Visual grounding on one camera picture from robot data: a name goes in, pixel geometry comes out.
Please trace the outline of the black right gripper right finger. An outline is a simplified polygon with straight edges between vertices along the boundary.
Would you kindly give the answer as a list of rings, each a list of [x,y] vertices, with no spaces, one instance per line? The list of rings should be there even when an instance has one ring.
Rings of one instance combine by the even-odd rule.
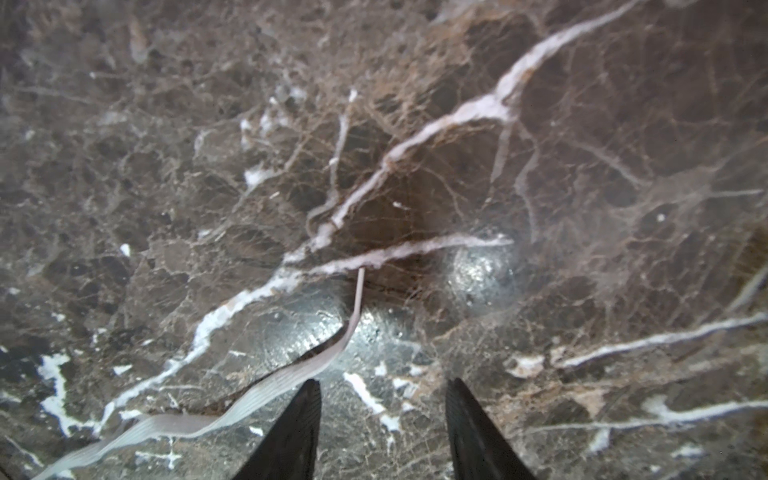
[[[448,381],[445,415],[456,479],[535,479],[460,378]]]

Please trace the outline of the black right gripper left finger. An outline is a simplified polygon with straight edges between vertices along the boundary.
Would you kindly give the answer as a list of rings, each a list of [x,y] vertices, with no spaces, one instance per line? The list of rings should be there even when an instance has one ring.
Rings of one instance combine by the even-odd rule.
[[[320,382],[305,381],[234,480],[312,480],[322,414]]]

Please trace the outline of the white shoelace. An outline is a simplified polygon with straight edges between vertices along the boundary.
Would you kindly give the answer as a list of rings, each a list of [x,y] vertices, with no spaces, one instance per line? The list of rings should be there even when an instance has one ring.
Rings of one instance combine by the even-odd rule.
[[[64,471],[91,465],[113,450],[157,437],[197,438],[235,425],[262,406],[325,370],[346,349],[361,317],[365,269],[358,269],[352,316],[333,345],[301,362],[282,367],[243,393],[219,416],[158,414],[148,416],[111,440],[103,440],[70,453],[37,475],[48,479]]]

